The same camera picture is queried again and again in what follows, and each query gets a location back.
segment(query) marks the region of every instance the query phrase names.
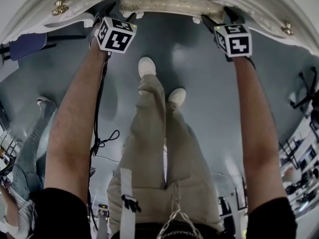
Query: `blue jeans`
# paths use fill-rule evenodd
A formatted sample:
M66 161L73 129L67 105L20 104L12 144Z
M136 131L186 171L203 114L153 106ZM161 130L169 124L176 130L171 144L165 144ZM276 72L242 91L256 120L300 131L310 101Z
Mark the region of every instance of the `blue jeans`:
M12 170L11 188L26 201L30 199L30 192L43 189L46 153L38 160L36 154L41 136L56 110L55 103L51 101L44 101L41 105L41 115L23 144Z

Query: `white cube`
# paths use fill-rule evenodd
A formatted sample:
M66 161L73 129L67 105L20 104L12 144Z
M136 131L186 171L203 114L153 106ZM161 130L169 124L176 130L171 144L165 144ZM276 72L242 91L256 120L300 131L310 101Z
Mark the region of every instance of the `white cube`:
M217 45L228 57L251 56L252 37L249 28L243 24L216 26Z
M125 53L136 34L137 28L134 24L104 17L97 34L100 49Z

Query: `white cabinet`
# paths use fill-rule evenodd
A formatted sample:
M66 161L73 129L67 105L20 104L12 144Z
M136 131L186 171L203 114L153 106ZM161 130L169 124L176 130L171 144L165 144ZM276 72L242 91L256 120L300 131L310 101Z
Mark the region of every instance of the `white cabinet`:
M50 32L83 21L93 23L93 16L83 13L103 0L64 0L68 10L53 16L58 0L0 0L0 43L17 39L23 33ZM253 21L250 27L270 38L289 45L307 48L319 55L319 0L210 0L235 6Z

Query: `white strap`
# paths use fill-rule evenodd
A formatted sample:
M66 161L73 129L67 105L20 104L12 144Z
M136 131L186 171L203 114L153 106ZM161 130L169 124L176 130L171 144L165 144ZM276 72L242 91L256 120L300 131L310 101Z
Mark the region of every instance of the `white strap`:
M121 168L121 191L122 195L133 196L132 191L132 171ZM120 239L135 238L135 213L131 209L127 209L122 203L122 216Z

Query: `black and white pattern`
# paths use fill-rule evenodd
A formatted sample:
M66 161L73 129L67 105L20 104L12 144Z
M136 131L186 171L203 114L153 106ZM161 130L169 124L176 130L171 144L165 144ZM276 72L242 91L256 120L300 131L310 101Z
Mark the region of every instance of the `black and white pattern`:
M103 41L104 41L104 37L106 35L106 32L108 31L108 26L106 24L105 21L102 22L101 26L100 26L100 31L98 33L98 41L100 43L100 45L102 45Z
M124 51L132 36L130 34L112 31L107 43L106 49Z
M113 27L117 27L120 29L124 29L124 30L130 31L130 32L133 32L131 25L129 23L126 23L124 21L120 21L117 19L112 19L112 23L113 23Z
M231 37L229 38L230 54L249 53L249 37Z
M218 41L218 45L219 47L221 47L225 52L227 52L226 49L226 42L225 42L225 38L224 36L222 36L220 33L216 32L217 35L217 41Z
M243 25L225 26L227 34L244 34L247 33Z

